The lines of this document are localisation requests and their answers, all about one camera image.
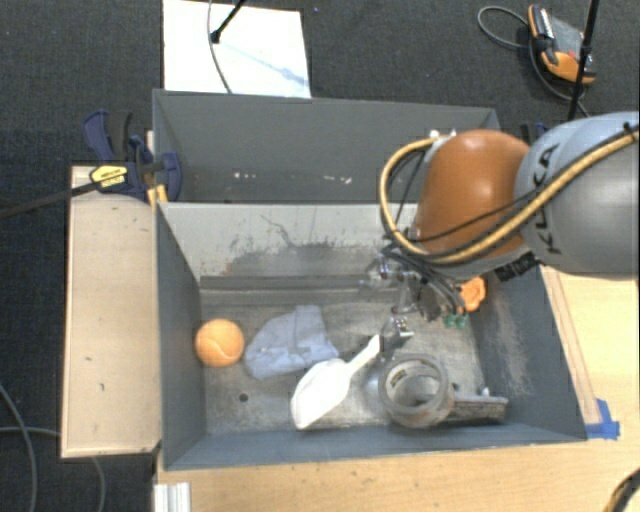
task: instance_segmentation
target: white plastic scoop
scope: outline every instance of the white plastic scoop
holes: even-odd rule
[[[296,428],[303,430],[337,407],[349,393],[351,378],[380,352],[380,336],[348,363],[330,359],[314,365],[300,379],[291,398],[291,415]]]

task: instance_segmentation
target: roll of tape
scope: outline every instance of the roll of tape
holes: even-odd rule
[[[378,393],[391,418],[410,428],[440,423],[454,405],[447,371],[422,354],[406,354],[389,361],[380,374]]]

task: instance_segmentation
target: gray carpet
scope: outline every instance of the gray carpet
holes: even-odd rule
[[[493,107],[503,128],[562,122],[567,104],[538,83],[526,52],[489,41],[476,25],[481,0],[265,0],[302,9],[312,94]],[[521,13],[528,2],[503,3]],[[588,2],[545,4],[582,27]],[[93,159],[80,123],[98,108],[134,112],[151,127],[151,89],[162,85],[161,0],[4,0],[0,16],[0,197],[28,201],[67,185],[73,161]],[[599,76],[592,113],[638,109],[635,0],[602,2],[593,40]],[[487,24],[521,37],[500,14]],[[0,221],[0,383],[25,422],[59,428],[63,361],[66,209],[60,203]],[[13,425],[0,405],[0,426]],[[88,464],[62,463],[37,440],[38,510],[93,510],[98,482]],[[148,456],[103,461],[106,510],[149,509]],[[0,438],[0,510],[27,510],[29,464],[18,436]]]

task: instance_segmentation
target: white paper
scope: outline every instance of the white paper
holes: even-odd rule
[[[164,87],[225,92],[209,49],[209,34],[233,6],[164,0]],[[310,98],[300,13],[242,7],[214,45],[232,92]]]

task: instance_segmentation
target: orange ball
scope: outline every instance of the orange ball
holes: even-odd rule
[[[195,349],[207,366],[229,366],[242,357],[244,336],[236,323],[216,318],[200,327],[196,334]]]

